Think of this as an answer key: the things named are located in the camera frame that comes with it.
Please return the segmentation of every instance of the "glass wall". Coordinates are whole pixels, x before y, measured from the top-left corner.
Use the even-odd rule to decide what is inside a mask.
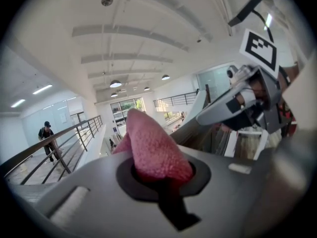
[[[138,109],[140,111],[144,111],[143,99],[142,97],[140,97],[126,101],[116,102],[111,104],[111,109],[119,131],[123,131],[120,130],[120,127],[125,126],[128,111],[130,109]]]
[[[72,119],[70,118],[66,101],[58,102],[43,108],[22,119],[26,140],[30,146],[39,142],[38,134],[40,129],[44,127],[45,121],[50,123],[51,130],[54,134],[74,125]],[[56,140],[57,144],[60,145],[62,142],[74,135],[74,133],[75,131],[69,131],[68,133],[59,137]],[[75,136],[67,142],[67,145],[74,143],[76,140],[77,137]]]
[[[71,115],[70,119],[72,120],[73,125],[75,125],[75,124],[78,124],[78,123],[86,120],[86,116],[85,116],[84,112],[79,112],[79,113]],[[84,123],[81,126],[79,126],[78,128],[85,128],[86,126],[88,126],[88,124]]]
[[[199,88],[205,90],[205,85],[209,86],[211,101],[214,101],[230,87],[230,80],[227,76],[228,68],[229,65],[197,74]]]

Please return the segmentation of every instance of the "pink object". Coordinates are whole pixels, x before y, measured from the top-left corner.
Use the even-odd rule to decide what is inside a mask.
[[[193,171],[174,140],[147,114],[131,109],[127,133],[113,153],[132,151],[134,165],[144,182],[173,179],[173,186],[188,182]]]

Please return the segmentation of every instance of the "white ceiling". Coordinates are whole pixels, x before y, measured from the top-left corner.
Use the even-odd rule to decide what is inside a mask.
[[[30,66],[7,46],[3,46],[0,55],[0,113],[21,112],[49,95],[63,90],[56,82]],[[52,84],[53,86],[39,94],[37,89]],[[20,106],[11,108],[17,101],[26,100]]]
[[[238,53],[238,47],[231,45],[237,34],[246,26],[263,28],[254,15],[233,29],[228,27],[228,19],[247,0],[223,0],[223,4],[220,0],[113,0],[107,7],[101,0],[53,1],[58,22],[72,42],[69,46],[74,54],[67,57],[78,57],[80,64],[75,69],[85,71],[85,77],[87,73],[98,102],[111,99],[112,92],[122,89],[127,91],[119,97],[140,94],[146,86],[155,89],[169,81],[161,80],[164,74],[173,80],[210,67],[220,56],[228,62],[227,51]],[[16,100],[27,99],[15,109],[18,111],[35,101],[32,92],[37,86],[52,82],[9,49],[5,52],[1,90],[6,94],[1,110],[11,110]],[[110,89],[114,79],[122,86]],[[57,83],[52,84],[36,97],[45,98],[57,90]]]
[[[104,96],[98,101],[127,86],[143,91],[141,85],[165,73],[181,74],[180,61],[228,36],[212,0],[113,0],[107,7],[101,0],[61,0],[60,8],[88,78]],[[122,87],[110,89],[113,79]]]

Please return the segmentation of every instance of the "metal railing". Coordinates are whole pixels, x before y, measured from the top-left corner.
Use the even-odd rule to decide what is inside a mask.
[[[81,156],[83,155],[84,151],[87,151],[87,145],[90,143],[90,141],[93,138],[95,138],[95,135],[100,130],[102,124],[103,123],[102,123],[101,117],[97,116],[97,117],[91,118],[89,120],[82,121],[82,122],[80,122],[72,127],[69,127],[65,130],[62,130],[62,131],[44,139],[41,142],[39,142],[35,145],[32,145],[28,149],[20,152],[19,154],[13,156],[11,159],[4,162],[0,166],[0,175],[4,178],[7,178],[18,167],[20,167],[24,162],[26,162],[36,151],[38,151],[42,147],[51,143],[51,145],[55,149],[50,154],[45,156],[45,158],[43,158],[40,161],[40,163],[37,164],[31,172],[29,172],[29,174],[22,180],[22,182],[20,184],[24,185],[30,179],[30,177],[35,173],[35,171],[38,170],[38,168],[43,163],[45,163],[45,161],[47,161],[48,158],[50,158],[52,155],[54,155],[57,158],[57,162],[52,167],[52,169],[49,171],[49,173],[46,175],[46,177],[42,181],[42,184],[44,184],[48,180],[48,178],[50,177],[50,175],[52,174],[54,169],[57,167],[57,165],[59,163],[61,163],[62,166],[64,167],[64,169],[61,172],[61,175],[59,176],[59,178],[57,180],[57,181],[59,181],[63,177],[65,171],[68,172],[69,174],[75,171],[75,169],[76,169],[76,167],[81,159]],[[56,146],[56,144],[54,143],[55,140],[57,138],[65,135],[66,133],[72,131],[72,130],[75,131],[75,133],[71,137],[69,137],[67,140],[65,140],[62,144],[60,144],[59,146]],[[62,146],[65,146],[65,144],[67,142],[69,142],[72,138],[74,138],[75,136],[77,136],[77,140],[72,142],[70,147],[65,152],[60,153],[61,152],[60,148]],[[75,165],[73,166],[72,170],[70,170],[69,164],[73,160],[73,158],[77,155],[78,150],[80,150],[80,149],[82,149],[82,151],[80,152],[78,159],[77,159]],[[72,155],[71,155],[70,159],[68,160],[68,162],[66,163],[64,161],[65,156],[71,150],[72,150]]]
[[[209,86],[206,85],[206,99],[203,109],[211,103]],[[221,124],[201,126],[193,118],[170,134],[174,141],[192,149],[224,155],[230,132],[223,132]]]
[[[186,94],[180,94],[180,95],[167,97],[164,99],[154,100],[153,102],[156,108],[176,106],[176,105],[189,105],[194,103],[196,95],[197,95],[196,92],[192,92],[192,93],[186,93]]]

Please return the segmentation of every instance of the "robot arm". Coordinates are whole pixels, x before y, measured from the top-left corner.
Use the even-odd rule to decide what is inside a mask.
[[[233,84],[196,116],[200,125],[222,122],[233,130],[239,130],[257,124],[268,133],[274,133],[289,122],[280,115],[278,108],[282,95],[280,83],[265,68],[244,65],[238,70],[231,67],[228,71],[232,74],[230,81]],[[280,72],[286,75],[281,67]],[[256,90],[251,87],[255,81],[265,89],[265,99],[256,98]]]

